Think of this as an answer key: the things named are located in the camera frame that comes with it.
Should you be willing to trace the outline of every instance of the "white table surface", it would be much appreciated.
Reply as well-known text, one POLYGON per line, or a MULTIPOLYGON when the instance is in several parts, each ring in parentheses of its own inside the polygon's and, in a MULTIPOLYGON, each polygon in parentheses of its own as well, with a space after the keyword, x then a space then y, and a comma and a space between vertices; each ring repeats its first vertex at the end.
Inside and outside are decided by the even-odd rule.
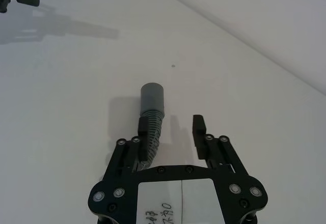
POLYGON ((179 0, 326 95, 326 0, 179 0))
POLYGON ((154 166, 204 165, 203 114, 264 184, 260 223, 324 223, 324 95, 176 0, 41 3, 0 17, 0 223, 96 223, 89 192, 147 82, 165 89, 154 166))

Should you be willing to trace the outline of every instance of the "gray tube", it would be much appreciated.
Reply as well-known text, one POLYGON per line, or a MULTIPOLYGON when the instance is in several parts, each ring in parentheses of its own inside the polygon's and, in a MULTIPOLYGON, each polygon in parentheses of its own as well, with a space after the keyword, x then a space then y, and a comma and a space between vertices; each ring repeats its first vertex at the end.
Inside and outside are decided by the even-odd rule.
POLYGON ((148 83, 141 90, 140 116, 148 118, 148 160, 142 161, 143 169, 150 167, 159 146, 162 121, 164 118, 164 90, 157 83, 148 83))
POLYGON ((160 84, 148 83, 141 90, 141 115, 148 110, 157 110, 164 115, 164 90, 160 84))

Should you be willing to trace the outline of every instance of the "silver bolt head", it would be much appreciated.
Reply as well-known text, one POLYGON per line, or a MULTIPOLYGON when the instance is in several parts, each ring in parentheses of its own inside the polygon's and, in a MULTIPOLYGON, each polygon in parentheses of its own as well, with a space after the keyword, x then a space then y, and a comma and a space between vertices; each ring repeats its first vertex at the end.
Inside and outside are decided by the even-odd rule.
POLYGON ((230 189, 230 191, 231 191, 232 193, 234 193, 234 194, 239 194, 239 193, 241 193, 241 188, 240 188, 240 186, 237 185, 237 184, 231 184, 231 185, 229 186, 229 189, 230 189))
POLYGON ((118 141, 118 144, 119 144, 119 145, 124 145, 125 143, 126 143, 125 140, 120 140, 120 141, 118 141))
POLYGON ((260 197, 263 195, 262 191, 258 187, 251 187, 250 192, 255 197, 260 197))
POLYGON ((213 137, 212 137, 211 135, 207 135, 207 136, 205 136, 205 138, 206 138, 207 140, 213 140, 213 137))
POLYGON ((104 192, 96 192, 94 195, 93 195, 93 201, 94 202, 100 202, 104 199, 104 192))
POLYGON ((116 198, 120 198, 124 196, 125 190, 122 187, 118 187, 114 190, 113 196, 116 198))
POLYGON ((223 142, 227 142, 227 141, 228 141, 228 138, 225 137, 225 136, 221 136, 221 137, 220 137, 220 140, 223 141, 223 142))

